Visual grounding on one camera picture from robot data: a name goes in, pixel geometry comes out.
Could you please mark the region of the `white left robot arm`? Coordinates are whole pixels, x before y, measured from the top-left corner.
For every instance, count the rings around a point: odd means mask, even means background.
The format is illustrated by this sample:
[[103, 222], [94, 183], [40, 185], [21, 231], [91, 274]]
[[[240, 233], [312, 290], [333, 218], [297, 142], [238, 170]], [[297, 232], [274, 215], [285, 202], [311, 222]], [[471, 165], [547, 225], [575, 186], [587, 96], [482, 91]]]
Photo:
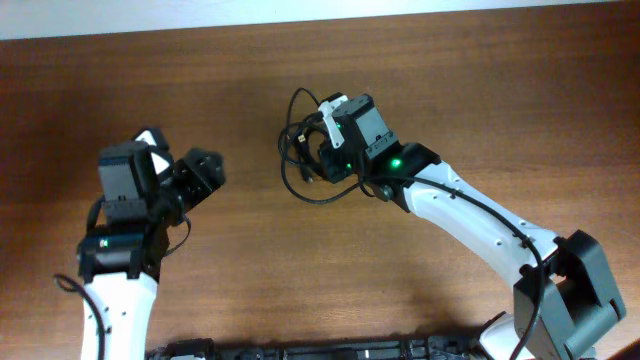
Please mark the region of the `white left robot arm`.
[[168, 230], [225, 182], [216, 152], [194, 147], [157, 172], [155, 150], [127, 141], [100, 153], [103, 195], [77, 247], [84, 359], [144, 357], [161, 263], [175, 250]]

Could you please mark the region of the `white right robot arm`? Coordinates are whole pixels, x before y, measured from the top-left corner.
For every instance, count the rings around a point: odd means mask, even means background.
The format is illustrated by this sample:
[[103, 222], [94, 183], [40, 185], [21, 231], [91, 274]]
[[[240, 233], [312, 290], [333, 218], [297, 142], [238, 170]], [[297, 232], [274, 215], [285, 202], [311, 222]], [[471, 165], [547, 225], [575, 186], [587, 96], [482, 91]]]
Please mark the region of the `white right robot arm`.
[[318, 110], [324, 176], [355, 174], [373, 195], [443, 229], [511, 288], [514, 309], [478, 337], [490, 359], [579, 359], [626, 315], [603, 248], [584, 231], [561, 237], [502, 207], [438, 154], [401, 143], [371, 96], [336, 93]]

